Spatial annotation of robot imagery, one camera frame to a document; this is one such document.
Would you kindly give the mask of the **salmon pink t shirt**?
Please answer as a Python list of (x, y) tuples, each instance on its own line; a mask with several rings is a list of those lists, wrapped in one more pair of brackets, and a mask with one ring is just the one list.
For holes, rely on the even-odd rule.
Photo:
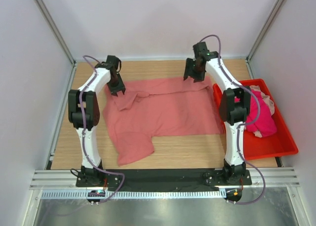
[(153, 137), (223, 134), (212, 82), (181, 77), (129, 81), (111, 95), (105, 87), (103, 117), (119, 166), (154, 153)]

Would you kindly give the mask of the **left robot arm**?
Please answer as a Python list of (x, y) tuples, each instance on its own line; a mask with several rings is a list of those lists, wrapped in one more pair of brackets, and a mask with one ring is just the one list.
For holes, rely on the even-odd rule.
[(115, 55), (107, 56), (103, 62), (89, 55), (84, 55), (83, 59), (92, 67), (92, 75), (80, 88), (68, 93), (68, 118), (76, 129), (82, 151), (81, 172), (83, 175), (114, 174), (103, 169), (97, 149), (96, 130), (100, 120), (97, 95), (104, 86), (113, 96), (125, 93), (119, 74), (121, 59)]

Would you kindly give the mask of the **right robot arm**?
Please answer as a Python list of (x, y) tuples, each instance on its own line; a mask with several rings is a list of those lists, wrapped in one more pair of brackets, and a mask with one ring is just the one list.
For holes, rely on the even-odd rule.
[(246, 173), (243, 125), (250, 114), (251, 97), (247, 88), (225, 67), (217, 51), (209, 51), (204, 41), (194, 44), (193, 51), (194, 58), (186, 59), (184, 80), (191, 77), (194, 82), (202, 82), (208, 73), (222, 91), (219, 115), (225, 125), (227, 141), (222, 177), (233, 183)]

